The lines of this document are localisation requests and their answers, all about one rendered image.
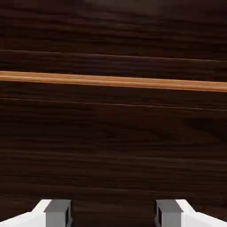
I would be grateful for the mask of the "dark wood cabinet door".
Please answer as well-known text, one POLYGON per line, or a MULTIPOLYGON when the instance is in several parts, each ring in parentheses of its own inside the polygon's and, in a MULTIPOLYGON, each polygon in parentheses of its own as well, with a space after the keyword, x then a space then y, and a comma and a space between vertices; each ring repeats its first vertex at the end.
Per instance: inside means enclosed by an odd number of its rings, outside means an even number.
POLYGON ((152 227, 155 199, 227 221, 227 110, 0 99, 0 221, 41 199, 76 227, 152 227))
POLYGON ((227 60, 227 0, 0 0, 0 47, 227 60))

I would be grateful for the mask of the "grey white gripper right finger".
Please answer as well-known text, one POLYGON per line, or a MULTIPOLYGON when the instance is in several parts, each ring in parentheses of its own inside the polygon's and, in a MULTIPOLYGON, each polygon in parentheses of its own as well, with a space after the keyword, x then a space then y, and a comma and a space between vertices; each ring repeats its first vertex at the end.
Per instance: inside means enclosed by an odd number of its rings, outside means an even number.
POLYGON ((227 222, 196 212, 187 200, 155 200, 156 227, 227 227, 227 222))

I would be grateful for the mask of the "dark wood cabinet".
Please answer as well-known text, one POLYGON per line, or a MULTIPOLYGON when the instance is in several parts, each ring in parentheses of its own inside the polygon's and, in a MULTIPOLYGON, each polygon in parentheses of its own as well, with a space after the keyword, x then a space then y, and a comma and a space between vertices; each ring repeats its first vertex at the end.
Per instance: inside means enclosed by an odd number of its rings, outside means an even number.
POLYGON ((227 112, 227 61, 0 50, 0 96, 227 112))

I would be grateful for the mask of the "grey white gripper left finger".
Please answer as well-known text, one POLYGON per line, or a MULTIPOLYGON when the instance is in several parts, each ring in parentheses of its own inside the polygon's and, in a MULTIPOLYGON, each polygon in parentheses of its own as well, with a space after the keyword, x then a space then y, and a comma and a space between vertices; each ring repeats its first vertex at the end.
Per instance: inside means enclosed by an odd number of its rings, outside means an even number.
POLYGON ((0 222, 0 227, 71 227, 72 200, 42 199, 32 211, 0 222))

